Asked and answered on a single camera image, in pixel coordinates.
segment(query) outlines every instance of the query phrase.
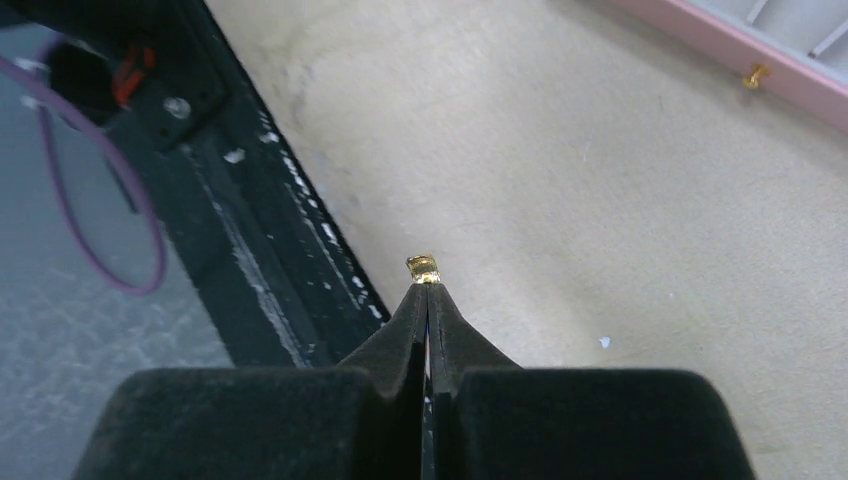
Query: pink tray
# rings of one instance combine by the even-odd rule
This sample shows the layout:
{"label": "pink tray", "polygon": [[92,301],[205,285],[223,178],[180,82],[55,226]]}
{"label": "pink tray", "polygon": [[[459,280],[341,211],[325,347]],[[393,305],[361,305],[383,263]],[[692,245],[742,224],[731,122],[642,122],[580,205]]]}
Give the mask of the pink tray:
{"label": "pink tray", "polygon": [[[845,32],[848,19],[834,18],[834,22],[839,23],[833,26],[827,24],[828,19],[824,18],[821,23],[825,25],[820,28],[822,34],[819,40],[810,43],[813,37],[806,35],[793,46],[787,44],[792,42],[793,37],[785,31],[775,31],[770,37],[768,32],[757,28],[755,22],[761,12],[765,11],[771,15],[768,18],[774,18],[774,13],[765,10],[770,8],[768,0],[750,0],[747,2],[750,5],[742,5],[747,7],[748,15],[741,18],[734,18],[720,7],[712,8],[709,1],[701,2],[705,3],[702,5],[686,0],[609,1],[713,57],[738,72],[740,78],[751,74],[754,65],[765,65],[771,73],[761,79],[762,88],[848,133],[848,86],[840,78],[842,75],[838,67],[820,61],[824,58],[821,55],[825,49],[848,51],[843,45],[848,42]],[[810,0],[811,8],[815,9],[812,5],[819,1]],[[848,1],[842,3],[848,17]],[[841,5],[833,8],[840,12],[843,10]],[[800,32],[796,38],[804,35],[805,32]]]}

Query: white paint scuff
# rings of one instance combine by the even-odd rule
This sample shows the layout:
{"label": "white paint scuff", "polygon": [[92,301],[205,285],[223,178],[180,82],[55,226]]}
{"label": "white paint scuff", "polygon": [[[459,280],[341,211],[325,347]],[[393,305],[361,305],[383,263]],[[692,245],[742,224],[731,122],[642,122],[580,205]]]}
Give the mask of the white paint scuff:
{"label": "white paint scuff", "polygon": [[327,234],[327,238],[330,240],[330,243],[338,247],[339,239],[336,238],[336,234],[333,232],[333,227],[331,227],[329,223],[324,222],[321,224],[321,228],[324,229],[324,233]]}
{"label": "white paint scuff", "polygon": [[28,58],[16,58],[15,65],[17,65],[22,70],[26,70],[27,72],[34,72],[36,70],[44,70],[45,72],[49,71],[47,65],[36,62],[35,60],[30,60]]}
{"label": "white paint scuff", "polygon": [[377,310],[377,307],[375,307],[374,305],[368,305],[368,308],[371,310],[371,315],[374,315],[374,318],[376,318],[377,320],[383,318],[383,314],[380,313],[379,310]]}
{"label": "white paint scuff", "polygon": [[237,149],[233,150],[232,152],[229,152],[226,155],[224,155],[224,160],[227,163],[231,163],[233,165],[235,165],[237,163],[241,163],[242,161],[244,161],[244,158],[245,158],[245,154],[244,154],[243,148],[237,148]]}
{"label": "white paint scuff", "polygon": [[265,132],[259,136],[259,141],[262,143],[280,143],[280,136],[274,132]]}
{"label": "white paint scuff", "polygon": [[41,102],[37,98],[30,97],[29,95],[21,95],[21,104],[32,110],[41,106]]}
{"label": "white paint scuff", "polygon": [[230,242],[233,245],[233,256],[236,257],[236,262],[238,263],[242,273],[244,273],[245,279],[247,279],[250,286],[253,287],[253,290],[256,292],[259,308],[262,309],[265,317],[271,322],[274,330],[276,330],[277,337],[280,339],[280,343],[283,345],[283,348],[289,352],[296,367],[311,367],[309,360],[301,356],[300,349],[298,348],[299,345],[297,337],[291,328],[291,323],[283,313],[283,309],[277,301],[277,297],[271,293],[271,287],[262,275],[262,270],[259,268],[259,264],[256,259],[253,257],[253,253],[251,253],[250,249],[247,247],[244,237],[241,236],[235,220],[233,220],[229,212],[225,211],[224,208],[217,202],[212,202],[212,207],[215,209],[218,217],[223,220],[224,230],[227,232],[227,236],[230,238]]}

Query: gray floor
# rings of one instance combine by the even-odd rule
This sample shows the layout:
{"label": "gray floor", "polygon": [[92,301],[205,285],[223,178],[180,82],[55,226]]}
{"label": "gray floor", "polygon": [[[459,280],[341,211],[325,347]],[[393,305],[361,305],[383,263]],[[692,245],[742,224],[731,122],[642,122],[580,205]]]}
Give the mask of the gray floor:
{"label": "gray floor", "polygon": [[[0,33],[0,54],[32,55],[38,28]],[[68,478],[101,407],[140,369],[230,361],[178,260],[146,298],[110,289],[62,223],[33,111],[0,77],[0,478]],[[150,271],[152,249],[102,156],[57,123],[66,182],[101,256],[128,279]]]}

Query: gold metal piece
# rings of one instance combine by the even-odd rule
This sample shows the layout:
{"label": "gold metal piece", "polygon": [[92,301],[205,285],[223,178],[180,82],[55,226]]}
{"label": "gold metal piece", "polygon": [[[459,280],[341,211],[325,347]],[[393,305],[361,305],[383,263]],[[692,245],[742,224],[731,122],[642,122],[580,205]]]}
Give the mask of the gold metal piece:
{"label": "gold metal piece", "polygon": [[755,63],[751,68],[751,74],[742,79],[742,85],[749,90],[756,90],[760,88],[760,80],[771,75],[771,69],[759,63]]}
{"label": "gold metal piece", "polygon": [[439,278],[439,267],[436,266],[436,259],[432,255],[407,258],[406,266],[415,283],[442,283]]}

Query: screw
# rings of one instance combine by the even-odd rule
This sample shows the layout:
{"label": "screw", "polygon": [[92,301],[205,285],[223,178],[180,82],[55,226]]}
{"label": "screw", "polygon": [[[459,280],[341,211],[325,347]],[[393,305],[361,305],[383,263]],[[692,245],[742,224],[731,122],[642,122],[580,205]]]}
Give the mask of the screw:
{"label": "screw", "polygon": [[162,104],[162,107],[165,108],[165,111],[170,113],[179,120],[185,120],[191,115],[191,104],[189,104],[186,99],[180,97],[168,97],[165,99],[165,103]]}

